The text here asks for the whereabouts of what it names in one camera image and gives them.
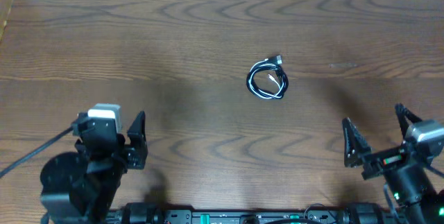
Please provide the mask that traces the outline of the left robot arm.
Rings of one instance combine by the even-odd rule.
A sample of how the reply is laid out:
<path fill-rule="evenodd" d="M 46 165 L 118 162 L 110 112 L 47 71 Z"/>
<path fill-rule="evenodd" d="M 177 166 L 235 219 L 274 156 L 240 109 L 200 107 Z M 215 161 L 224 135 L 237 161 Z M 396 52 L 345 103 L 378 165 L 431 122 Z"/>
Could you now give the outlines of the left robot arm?
<path fill-rule="evenodd" d="M 71 125 L 75 151 L 53 157 L 40 173 L 40 201 L 54 223 L 104 223 L 123 174 L 145 167 L 145 120 L 140 112 L 123 135 L 115 119 L 79 114 Z"/>

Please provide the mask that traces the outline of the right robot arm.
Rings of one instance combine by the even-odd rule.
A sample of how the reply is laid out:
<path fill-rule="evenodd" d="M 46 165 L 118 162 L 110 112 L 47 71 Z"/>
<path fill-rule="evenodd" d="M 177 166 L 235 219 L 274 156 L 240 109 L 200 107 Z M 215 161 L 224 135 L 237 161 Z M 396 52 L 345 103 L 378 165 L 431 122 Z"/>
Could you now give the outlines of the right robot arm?
<path fill-rule="evenodd" d="M 363 167 L 363 179 L 384 177 L 384 196 L 396 223 L 442 223 L 443 192 L 437 192 L 425 171 L 440 177 L 432 167 L 443 152 L 443 125 L 423 120 L 403 104 L 395 106 L 402 143 L 377 153 L 349 118 L 342 120 L 344 166 Z"/>

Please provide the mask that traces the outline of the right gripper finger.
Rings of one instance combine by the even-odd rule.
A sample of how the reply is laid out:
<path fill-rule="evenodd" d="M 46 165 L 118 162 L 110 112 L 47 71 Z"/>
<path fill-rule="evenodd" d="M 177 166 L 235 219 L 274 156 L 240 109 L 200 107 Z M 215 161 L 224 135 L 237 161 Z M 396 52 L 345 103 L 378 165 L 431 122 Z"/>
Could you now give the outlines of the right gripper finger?
<path fill-rule="evenodd" d="M 401 103 L 395 105 L 395 114 L 398 118 L 401 133 L 403 137 L 406 137 L 407 130 L 411 123 L 419 123 L 422 121 L 420 117 L 411 112 L 407 107 Z"/>
<path fill-rule="evenodd" d="M 360 134 L 349 118 L 342 120 L 344 145 L 344 166 L 348 168 L 361 166 L 365 156 L 371 154 L 372 148 Z"/>

